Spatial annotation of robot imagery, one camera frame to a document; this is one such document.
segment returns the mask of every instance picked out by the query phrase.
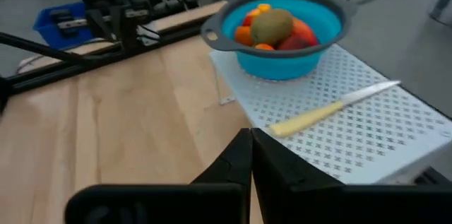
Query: kiwi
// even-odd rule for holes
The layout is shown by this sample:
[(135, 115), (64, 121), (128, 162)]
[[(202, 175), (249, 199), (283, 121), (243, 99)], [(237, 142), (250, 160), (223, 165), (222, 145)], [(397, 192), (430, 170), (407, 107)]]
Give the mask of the kiwi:
[(284, 9), (272, 9), (253, 19), (251, 37), (255, 44), (276, 45), (290, 36), (293, 29), (292, 15)]

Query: wooden board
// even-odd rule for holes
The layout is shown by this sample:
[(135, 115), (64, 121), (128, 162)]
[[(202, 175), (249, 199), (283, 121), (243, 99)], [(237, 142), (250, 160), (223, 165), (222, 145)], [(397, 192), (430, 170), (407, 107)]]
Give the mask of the wooden board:
[[(200, 174), (250, 126), (238, 103), (218, 105), (209, 51), (192, 37), (12, 97), (0, 123), (0, 223), (63, 223), (69, 197), (91, 184)], [(251, 222), (261, 223), (255, 191)]]

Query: gray floor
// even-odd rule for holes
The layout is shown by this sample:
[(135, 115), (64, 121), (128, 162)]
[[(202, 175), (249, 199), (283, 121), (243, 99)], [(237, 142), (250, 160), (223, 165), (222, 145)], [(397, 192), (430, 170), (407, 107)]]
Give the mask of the gray floor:
[[(43, 42), (32, 30), (38, 11), (77, 0), (0, 0), (1, 30)], [(427, 16), (436, 0), (373, 0), (359, 7), (340, 44), (430, 105), (452, 117), (452, 29)], [(10, 76), (31, 54), (0, 46), (0, 74)], [(452, 179), (448, 158), (435, 168)]]

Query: colander handle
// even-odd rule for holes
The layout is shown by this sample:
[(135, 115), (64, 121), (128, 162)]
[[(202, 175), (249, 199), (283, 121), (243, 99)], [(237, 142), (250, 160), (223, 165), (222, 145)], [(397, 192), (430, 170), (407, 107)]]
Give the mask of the colander handle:
[(335, 0), (335, 1), (344, 8), (344, 11), (349, 17), (354, 16), (358, 11), (358, 6), (351, 2), (351, 0)]
[(241, 46), (221, 32), (221, 22), (218, 14), (211, 16), (203, 24), (201, 27), (201, 37), (209, 47), (219, 51), (236, 51)]

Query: collapsible colander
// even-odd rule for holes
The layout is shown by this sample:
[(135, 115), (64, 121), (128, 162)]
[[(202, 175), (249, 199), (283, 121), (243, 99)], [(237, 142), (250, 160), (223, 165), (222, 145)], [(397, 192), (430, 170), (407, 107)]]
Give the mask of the collapsible colander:
[[(289, 11), (311, 27), (320, 44), (278, 51), (255, 49), (235, 42), (235, 29), (259, 4)], [(235, 0), (204, 23), (201, 36), (213, 49), (235, 51), (237, 61), (247, 73), (265, 79), (287, 80), (312, 71), (325, 50), (344, 37), (355, 13), (356, 6), (348, 0)]]

